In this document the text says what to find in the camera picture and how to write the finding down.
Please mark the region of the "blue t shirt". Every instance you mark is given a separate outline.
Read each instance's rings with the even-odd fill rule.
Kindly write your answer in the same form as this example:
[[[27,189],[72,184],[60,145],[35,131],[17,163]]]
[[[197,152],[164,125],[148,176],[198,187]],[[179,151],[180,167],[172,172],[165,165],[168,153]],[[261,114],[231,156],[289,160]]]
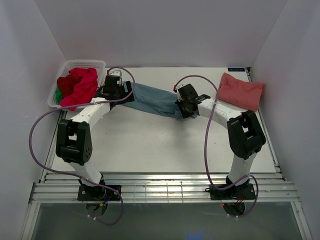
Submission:
[[[176,104],[178,97],[175,93],[136,83],[133,96],[134,101],[126,102],[122,105],[154,115],[171,117],[177,120],[183,119]]]

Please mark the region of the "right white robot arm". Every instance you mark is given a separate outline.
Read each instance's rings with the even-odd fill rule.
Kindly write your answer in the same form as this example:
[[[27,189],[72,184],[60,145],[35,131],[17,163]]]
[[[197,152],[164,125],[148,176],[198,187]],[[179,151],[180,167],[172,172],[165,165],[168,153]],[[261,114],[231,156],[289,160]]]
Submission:
[[[231,169],[226,177],[225,184],[210,184],[209,191],[222,198],[237,199],[250,185],[250,172],[252,163],[266,137],[252,110],[240,112],[219,103],[216,98],[209,95],[199,95],[191,84],[174,87],[177,94],[178,106],[184,119],[198,115],[208,118],[204,138],[204,165],[208,174],[208,138],[212,122],[216,122],[227,130],[228,141],[233,160]]]

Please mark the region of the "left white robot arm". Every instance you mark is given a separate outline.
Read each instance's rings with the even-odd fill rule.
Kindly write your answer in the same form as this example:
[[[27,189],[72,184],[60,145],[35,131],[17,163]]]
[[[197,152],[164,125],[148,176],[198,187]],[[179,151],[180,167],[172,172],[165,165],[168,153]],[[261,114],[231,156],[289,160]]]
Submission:
[[[58,124],[56,155],[81,176],[79,182],[83,191],[95,200],[102,199],[107,190],[103,175],[90,162],[93,153],[91,130],[116,105],[133,102],[134,96],[129,95],[131,91],[131,82],[122,80],[122,72],[112,70],[91,100],[93,104]]]

